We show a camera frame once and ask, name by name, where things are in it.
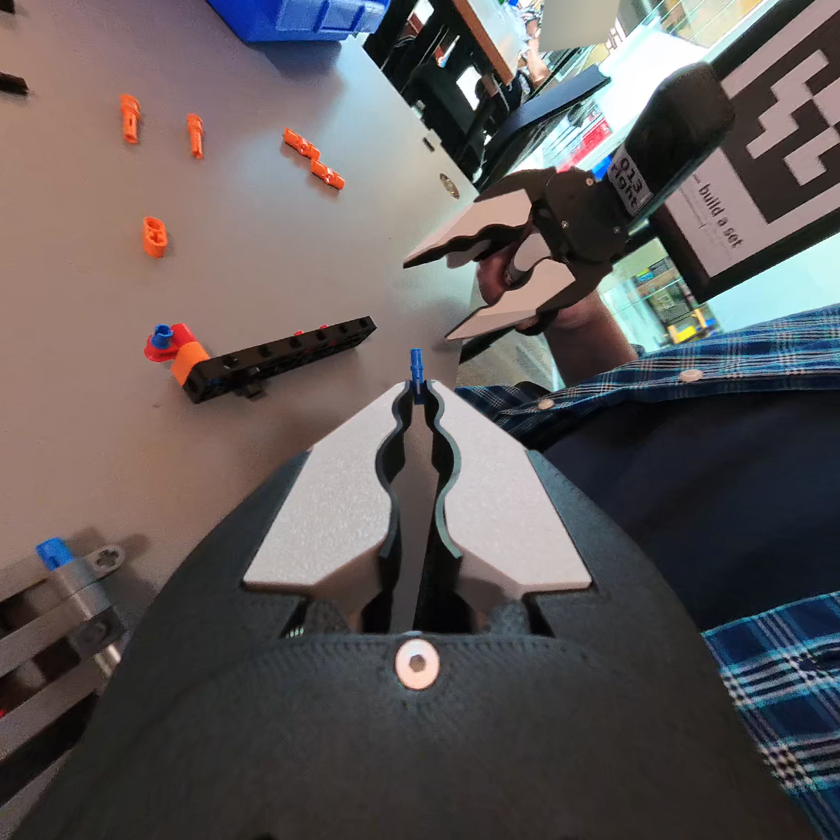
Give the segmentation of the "lego car chassis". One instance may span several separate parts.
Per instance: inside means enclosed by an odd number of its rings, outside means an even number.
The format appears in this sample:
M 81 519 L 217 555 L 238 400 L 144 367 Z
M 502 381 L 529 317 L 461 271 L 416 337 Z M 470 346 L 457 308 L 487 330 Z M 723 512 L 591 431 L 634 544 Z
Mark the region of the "lego car chassis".
M 126 557 L 119 544 L 82 555 L 53 538 L 2 571 L 2 763 L 74 731 L 109 681 L 127 627 L 106 580 Z

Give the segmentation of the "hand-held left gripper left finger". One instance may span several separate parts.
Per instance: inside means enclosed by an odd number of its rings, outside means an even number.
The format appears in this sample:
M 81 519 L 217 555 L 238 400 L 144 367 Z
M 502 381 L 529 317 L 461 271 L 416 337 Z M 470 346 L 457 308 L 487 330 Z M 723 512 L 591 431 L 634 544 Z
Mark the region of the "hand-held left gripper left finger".
M 246 589 L 333 602 L 351 623 L 392 593 L 402 551 L 393 482 L 412 414 L 412 386 L 398 382 L 309 449 Z

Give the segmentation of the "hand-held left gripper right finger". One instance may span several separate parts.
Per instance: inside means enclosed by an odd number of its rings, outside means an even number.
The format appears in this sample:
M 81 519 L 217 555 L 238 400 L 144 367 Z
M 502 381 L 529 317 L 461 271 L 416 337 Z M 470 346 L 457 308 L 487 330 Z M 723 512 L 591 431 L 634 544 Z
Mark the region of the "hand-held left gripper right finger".
M 439 381 L 427 381 L 425 409 L 437 490 L 423 619 L 471 621 L 505 601 L 588 589 L 527 448 Z

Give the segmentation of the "printed marker sign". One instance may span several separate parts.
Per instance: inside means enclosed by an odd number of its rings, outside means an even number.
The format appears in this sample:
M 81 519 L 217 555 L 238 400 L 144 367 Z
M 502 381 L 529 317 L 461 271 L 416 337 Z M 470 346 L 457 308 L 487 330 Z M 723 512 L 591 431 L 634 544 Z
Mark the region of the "printed marker sign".
M 839 2 L 767 3 L 708 62 L 736 120 L 650 222 L 698 302 L 838 232 Z

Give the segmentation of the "black lego frame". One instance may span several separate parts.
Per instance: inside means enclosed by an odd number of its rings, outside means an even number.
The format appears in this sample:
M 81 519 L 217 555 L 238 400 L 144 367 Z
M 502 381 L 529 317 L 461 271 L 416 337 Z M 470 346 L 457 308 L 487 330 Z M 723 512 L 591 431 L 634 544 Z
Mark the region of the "black lego frame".
M 164 323 L 147 338 L 143 354 L 154 363 L 170 363 L 171 375 L 193 404 L 229 393 L 254 400 L 263 396 L 265 381 L 352 350 L 376 329 L 372 318 L 358 318 L 211 356 L 186 324 Z

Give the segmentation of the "person's right hand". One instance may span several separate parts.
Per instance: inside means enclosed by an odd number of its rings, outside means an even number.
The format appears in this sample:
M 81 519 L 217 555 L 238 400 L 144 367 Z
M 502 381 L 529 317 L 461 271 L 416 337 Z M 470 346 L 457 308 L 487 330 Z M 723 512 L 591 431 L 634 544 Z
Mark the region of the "person's right hand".
M 488 306 L 495 305 L 510 288 L 509 264 L 512 251 L 509 248 L 481 259 L 477 264 L 476 279 L 479 294 Z

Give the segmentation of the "background desk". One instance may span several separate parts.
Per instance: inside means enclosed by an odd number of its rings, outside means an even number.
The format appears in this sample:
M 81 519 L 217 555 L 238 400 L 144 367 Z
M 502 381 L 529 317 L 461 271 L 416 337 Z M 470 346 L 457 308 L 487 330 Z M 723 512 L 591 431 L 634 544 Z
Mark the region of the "background desk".
M 527 32 L 517 9 L 507 2 L 452 1 L 456 14 L 504 85 L 513 82 Z

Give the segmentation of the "person's right forearm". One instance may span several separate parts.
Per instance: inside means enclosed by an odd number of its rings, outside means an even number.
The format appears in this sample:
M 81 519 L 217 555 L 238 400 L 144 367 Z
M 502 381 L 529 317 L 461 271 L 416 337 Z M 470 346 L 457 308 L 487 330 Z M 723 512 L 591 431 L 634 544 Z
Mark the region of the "person's right forearm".
M 598 290 L 573 306 L 561 309 L 543 335 L 566 387 L 639 358 Z

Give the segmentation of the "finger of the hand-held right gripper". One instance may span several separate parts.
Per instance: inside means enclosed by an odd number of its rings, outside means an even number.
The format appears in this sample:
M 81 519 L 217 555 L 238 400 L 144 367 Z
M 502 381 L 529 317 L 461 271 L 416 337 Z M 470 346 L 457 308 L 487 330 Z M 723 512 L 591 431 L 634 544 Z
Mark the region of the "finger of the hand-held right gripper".
M 540 259 L 526 274 L 521 285 L 505 289 L 494 303 L 473 311 L 445 335 L 445 341 L 472 340 L 515 328 L 520 322 L 558 308 L 555 299 L 574 283 L 565 260 Z
M 478 197 L 472 204 L 445 223 L 417 245 L 402 263 L 405 269 L 425 265 L 450 255 L 467 254 L 458 262 L 464 265 L 480 254 L 480 244 L 500 245 L 516 240 L 526 227 L 532 209 L 532 200 L 527 191 L 513 191 Z

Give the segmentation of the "dark navy t-shirt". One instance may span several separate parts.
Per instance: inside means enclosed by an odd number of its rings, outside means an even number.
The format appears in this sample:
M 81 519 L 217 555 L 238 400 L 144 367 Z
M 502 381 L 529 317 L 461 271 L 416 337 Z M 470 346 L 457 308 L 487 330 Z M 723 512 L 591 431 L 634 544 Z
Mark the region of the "dark navy t-shirt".
M 625 402 L 543 454 L 702 631 L 838 591 L 838 391 Z

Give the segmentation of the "blue plastic bin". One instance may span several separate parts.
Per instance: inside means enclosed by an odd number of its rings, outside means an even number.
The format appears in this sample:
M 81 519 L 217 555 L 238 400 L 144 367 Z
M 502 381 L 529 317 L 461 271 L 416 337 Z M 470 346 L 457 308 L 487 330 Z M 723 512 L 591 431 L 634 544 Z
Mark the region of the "blue plastic bin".
M 209 1 L 246 44 L 343 41 L 378 29 L 388 1 Z

